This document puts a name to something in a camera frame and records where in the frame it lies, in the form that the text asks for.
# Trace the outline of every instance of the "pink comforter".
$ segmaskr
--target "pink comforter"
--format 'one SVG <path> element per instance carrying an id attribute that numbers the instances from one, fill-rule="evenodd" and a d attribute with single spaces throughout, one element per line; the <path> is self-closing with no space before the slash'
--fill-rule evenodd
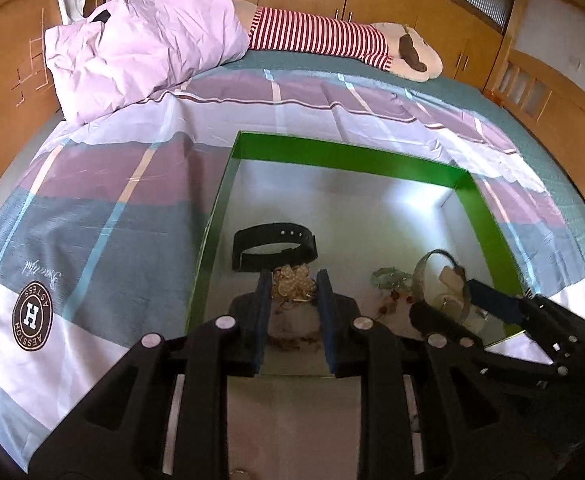
<path id="1" fill-rule="evenodd" d="M 93 19 L 107 10 L 107 22 Z M 241 58 L 232 0 L 111 0 L 46 30 L 45 57 L 67 121 L 83 124 Z"/>

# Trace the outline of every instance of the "stuffed animal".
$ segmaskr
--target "stuffed animal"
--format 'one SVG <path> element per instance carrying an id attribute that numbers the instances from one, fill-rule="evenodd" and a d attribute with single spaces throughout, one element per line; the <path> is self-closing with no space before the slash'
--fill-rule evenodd
<path id="1" fill-rule="evenodd" d="M 423 82 L 442 73 L 436 51 L 410 27 L 344 22 L 304 12 L 257 7 L 234 0 L 253 50 L 291 50 L 351 57 L 400 77 Z"/>

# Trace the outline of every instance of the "striped shirt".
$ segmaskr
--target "striped shirt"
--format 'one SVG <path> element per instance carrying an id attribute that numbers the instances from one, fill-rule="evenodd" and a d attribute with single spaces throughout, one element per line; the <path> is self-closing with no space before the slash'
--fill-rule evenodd
<path id="1" fill-rule="evenodd" d="M 372 25 L 269 7 L 255 12 L 250 48 L 352 57 L 381 70 L 393 60 L 386 39 Z"/>

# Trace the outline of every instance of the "black circular logo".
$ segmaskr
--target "black circular logo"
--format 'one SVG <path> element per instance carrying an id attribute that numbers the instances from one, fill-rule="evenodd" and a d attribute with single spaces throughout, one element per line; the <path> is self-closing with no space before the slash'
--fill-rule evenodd
<path id="1" fill-rule="evenodd" d="M 31 282 L 21 291 L 13 310 L 13 335 L 29 352 L 46 344 L 52 326 L 52 300 L 42 283 Z"/>

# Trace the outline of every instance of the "black watch strap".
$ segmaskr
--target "black watch strap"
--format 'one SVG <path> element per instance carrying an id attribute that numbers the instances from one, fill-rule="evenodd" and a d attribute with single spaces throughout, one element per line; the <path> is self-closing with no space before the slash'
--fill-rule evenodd
<path id="1" fill-rule="evenodd" d="M 244 251 L 266 244 L 297 243 L 299 247 L 284 249 L 273 254 L 244 254 Z M 317 258 L 315 236 L 299 224 L 279 222 L 261 224 L 235 233 L 232 244 L 232 270 L 238 272 L 261 272 L 277 267 L 307 264 Z"/>

